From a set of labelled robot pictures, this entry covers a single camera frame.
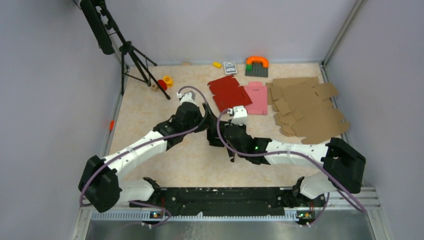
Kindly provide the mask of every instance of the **gray baseplate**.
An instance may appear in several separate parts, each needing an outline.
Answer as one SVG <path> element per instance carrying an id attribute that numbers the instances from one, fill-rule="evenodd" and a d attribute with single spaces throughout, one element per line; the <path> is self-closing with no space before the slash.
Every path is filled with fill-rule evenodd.
<path id="1" fill-rule="evenodd" d="M 263 67 L 260 62 L 252 62 L 252 69 L 245 71 L 245 76 L 268 78 L 268 67 Z"/>

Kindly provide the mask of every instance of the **yellow toy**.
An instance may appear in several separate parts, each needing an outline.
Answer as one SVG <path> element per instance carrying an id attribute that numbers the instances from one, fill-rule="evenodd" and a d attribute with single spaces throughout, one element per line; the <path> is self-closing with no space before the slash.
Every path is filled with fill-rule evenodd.
<path id="1" fill-rule="evenodd" d="M 172 78 L 170 76 L 164 76 L 163 81 L 166 83 L 166 86 L 168 88 L 170 88 L 174 85 L 174 82 L 172 81 Z"/>
<path id="2" fill-rule="evenodd" d="M 212 65 L 214 65 L 215 67 L 217 67 L 217 68 L 221 68 L 221 63 L 219 63 L 219 62 L 216 62 L 216 61 L 214 61 L 213 63 L 212 63 Z"/>

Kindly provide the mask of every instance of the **cardboard box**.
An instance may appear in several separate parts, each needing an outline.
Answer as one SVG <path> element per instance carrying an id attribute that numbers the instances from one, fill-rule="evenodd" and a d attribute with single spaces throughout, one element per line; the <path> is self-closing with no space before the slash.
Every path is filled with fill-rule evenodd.
<path id="1" fill-rule="evenodd" d="M 349 122 L 329 99 L 339 94 L 333 84 L 319 84 L 318 77 L 297 77 L 273 79 L 266 86 L 283 135 L 306 137 L 303 144 L 318 144 L 348 130 Z"/>

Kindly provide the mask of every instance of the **gray floor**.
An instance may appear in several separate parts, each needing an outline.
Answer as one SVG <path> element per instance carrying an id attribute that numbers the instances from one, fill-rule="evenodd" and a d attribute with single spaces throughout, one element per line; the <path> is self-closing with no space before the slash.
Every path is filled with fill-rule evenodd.
<path id="1" fill-rule="evenodd" d="M 149 230 L 129 221 L 91 221 L 86 240 L 374 240 L 366 214 L 328 210 L 313 227 L 288 222 L 170 222 Z"/>

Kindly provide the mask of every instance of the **pink cardboard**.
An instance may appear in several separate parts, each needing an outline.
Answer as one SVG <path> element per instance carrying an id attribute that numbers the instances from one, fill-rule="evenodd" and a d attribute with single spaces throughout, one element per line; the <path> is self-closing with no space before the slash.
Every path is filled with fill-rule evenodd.
<path id="1" fill-rule="evenodd" d="M 267 115 L 268 100 L 267 86 L 260 81 L 251 81 L 247 86 L 244 86 L 247 95 L 249 95 L 252 104 L 244 106 L 248 114 Z"/>

